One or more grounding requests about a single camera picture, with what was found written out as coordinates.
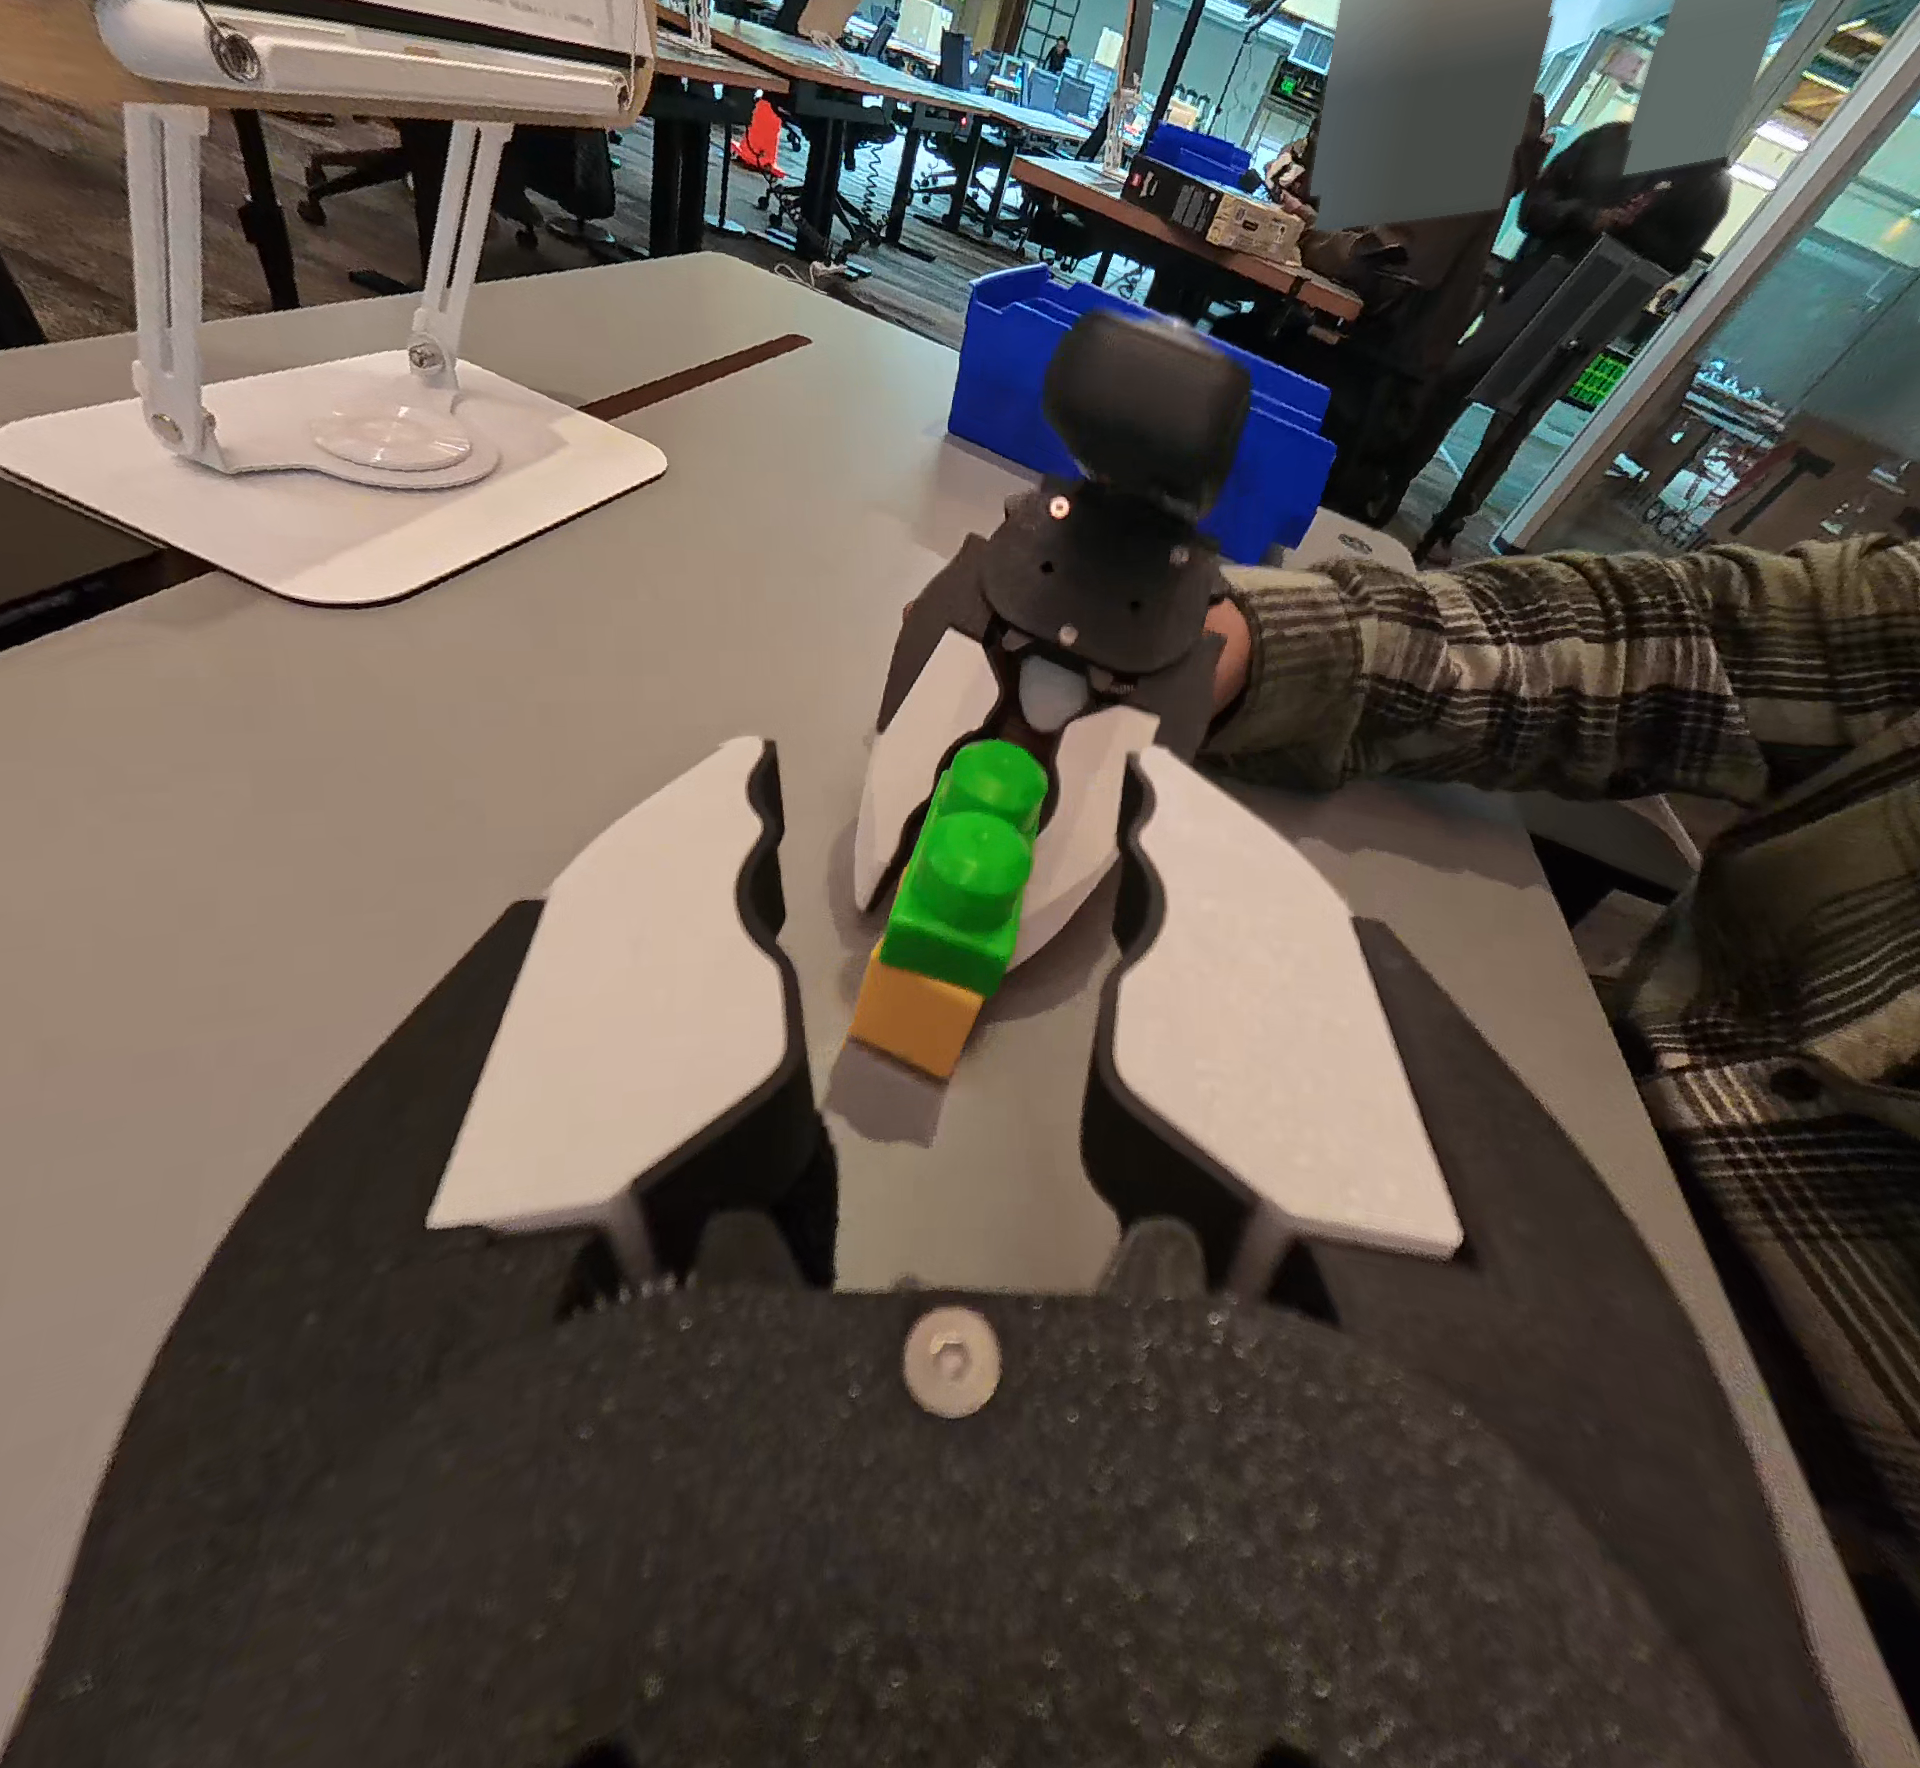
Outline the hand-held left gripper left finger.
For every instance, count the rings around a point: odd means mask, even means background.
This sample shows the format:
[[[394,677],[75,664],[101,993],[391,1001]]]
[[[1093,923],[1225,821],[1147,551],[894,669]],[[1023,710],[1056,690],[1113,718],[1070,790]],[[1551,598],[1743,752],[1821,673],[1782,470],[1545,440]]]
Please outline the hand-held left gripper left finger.
[[[767,1215],[835,1281],[835,1146],[782,950],[776,743],[722,741],[550,883],[426,1211],[589,1230],[623,1275],[686,1275],[709,1221]]]

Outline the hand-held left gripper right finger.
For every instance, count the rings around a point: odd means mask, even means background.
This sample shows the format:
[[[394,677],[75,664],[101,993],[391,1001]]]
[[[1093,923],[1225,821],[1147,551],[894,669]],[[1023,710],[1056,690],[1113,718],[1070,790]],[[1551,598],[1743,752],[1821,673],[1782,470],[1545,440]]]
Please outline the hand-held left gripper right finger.
[[[1167,747],[1129,759],[1119,858],[1080,1155],[1122,1233],[1182,1227],[1207,1285],[1313,1240],[1451,1263],[1466,1230],[1342,894]]]

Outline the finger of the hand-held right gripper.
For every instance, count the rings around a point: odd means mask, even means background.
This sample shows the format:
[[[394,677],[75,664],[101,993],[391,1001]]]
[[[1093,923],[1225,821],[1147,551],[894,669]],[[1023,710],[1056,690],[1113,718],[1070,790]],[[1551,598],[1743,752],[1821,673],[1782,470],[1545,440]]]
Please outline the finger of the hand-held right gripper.
[[[1159,715],[1125,704],[1063,728],[1054,746],[1059,795],[1033,848],[1015,969],[1060,936],[1115,868],[1129,764],[1154,746],[1159,729]]]
[[[853,896],[862,912],[875,907],[948,755],[992,721],[999,701],[991,651],[981,640],[946,629],[877,728],[853,843]]]

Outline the green two-stud block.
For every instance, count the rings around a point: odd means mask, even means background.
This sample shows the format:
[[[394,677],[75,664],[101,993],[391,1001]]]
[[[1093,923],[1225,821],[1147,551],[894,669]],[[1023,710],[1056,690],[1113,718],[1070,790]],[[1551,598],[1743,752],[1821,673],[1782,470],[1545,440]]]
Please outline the green two-stud block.
[[[1016,741],[963,743],[925,810],[877,959],[981,997],[1008,974],[1049,777]]]

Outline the blue plastic bin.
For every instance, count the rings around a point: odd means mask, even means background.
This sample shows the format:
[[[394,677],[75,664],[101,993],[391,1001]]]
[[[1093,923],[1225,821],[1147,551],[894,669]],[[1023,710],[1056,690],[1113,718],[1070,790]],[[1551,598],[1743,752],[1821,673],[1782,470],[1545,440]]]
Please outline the blue plastic bin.
[[[1090,281],[1069,281],[1040,263],[973,281],[948,409],[948,434],[1037,473],[1075,473],[1069,447],[1044,417],[1044,369],[1086,315],[1156,326],[1175,315]],[[1216,338],[1210,347],[1253,379],[1253,403],[1232,471],[1203,520],[1221,554],[1260,563],[1299,547],[1313,530],[1337,457],[1325,429],[1327,386]]]

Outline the yellow two-stud block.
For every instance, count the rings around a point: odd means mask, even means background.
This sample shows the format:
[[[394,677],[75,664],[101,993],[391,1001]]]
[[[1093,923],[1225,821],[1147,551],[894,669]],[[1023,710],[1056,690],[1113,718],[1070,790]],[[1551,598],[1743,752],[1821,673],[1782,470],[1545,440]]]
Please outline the yellow two-stud block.
[[[952,1079],[989,1000],[1006,978],[997,955],[933,969],[884,936],[864,968],[849,1039],[938,1084]]]

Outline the person's right hand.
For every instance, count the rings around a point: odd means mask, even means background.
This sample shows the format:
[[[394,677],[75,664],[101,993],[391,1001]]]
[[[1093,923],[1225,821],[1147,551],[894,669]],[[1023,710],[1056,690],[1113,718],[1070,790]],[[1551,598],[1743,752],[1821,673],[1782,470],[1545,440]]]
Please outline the person's right hand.
[[[1237,711],[1251,681],[1255,659],[1255,632],[1228,590],[1216,598],[1205,620],[1205,637],[1213,645],[1213,701],[1208,738]]]

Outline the black cardboard box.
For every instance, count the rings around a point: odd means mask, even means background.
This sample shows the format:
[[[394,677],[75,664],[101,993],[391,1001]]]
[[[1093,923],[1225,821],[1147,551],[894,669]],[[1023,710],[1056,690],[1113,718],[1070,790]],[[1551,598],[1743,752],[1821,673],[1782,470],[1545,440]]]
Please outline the black cardboard box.
[[[1189,172],[1140,151],[1129,165],[1120,196],[1142,213],[1162,220],[1184,238],[1213,241],[1222,208],[1239,197],[1237,186]]]

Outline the wooden desk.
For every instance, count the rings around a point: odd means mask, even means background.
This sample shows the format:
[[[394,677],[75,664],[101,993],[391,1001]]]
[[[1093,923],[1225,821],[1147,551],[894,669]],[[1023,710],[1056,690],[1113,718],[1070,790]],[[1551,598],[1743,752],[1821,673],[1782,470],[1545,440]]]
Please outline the wooden desk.
[[[1232,243],[1210,243],[1129,199],[1122,183],[1104,180],[1096,161],[1020,151],[1013,161],[1013,178],[1028,191],[1080,216],[1096,235],[1094,251],[1113,249],[1153,268],[1159,285],[1177,298],[1228,298],[1242,289],[1289,298],[1333,321],[1325,331],[1331,338],[1339,338],[1365,311],[1357,291],[1299,257],[1270,260]]]

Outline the person's plaid shirt torso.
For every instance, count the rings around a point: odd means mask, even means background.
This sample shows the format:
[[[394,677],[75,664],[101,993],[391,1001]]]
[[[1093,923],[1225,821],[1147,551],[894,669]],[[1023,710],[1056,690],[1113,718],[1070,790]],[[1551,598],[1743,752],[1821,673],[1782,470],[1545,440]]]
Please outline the person's plaid shirt torso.
[[[1707,848],[1609,996],[1826,1508],[1917,1586],[1917,715]]]

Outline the white document stand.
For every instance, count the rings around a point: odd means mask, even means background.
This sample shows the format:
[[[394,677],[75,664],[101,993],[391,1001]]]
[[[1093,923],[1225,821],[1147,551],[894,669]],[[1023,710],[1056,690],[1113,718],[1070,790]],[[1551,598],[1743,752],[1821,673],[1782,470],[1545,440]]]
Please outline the white document stand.
[[[4,473],[290,603],[394,603],[661,479],[665,454],[463,340],[510,120],[455,117],[422,291],[393,347],[210,382],[213,105],[123,101],[133,394],[4,421]]]

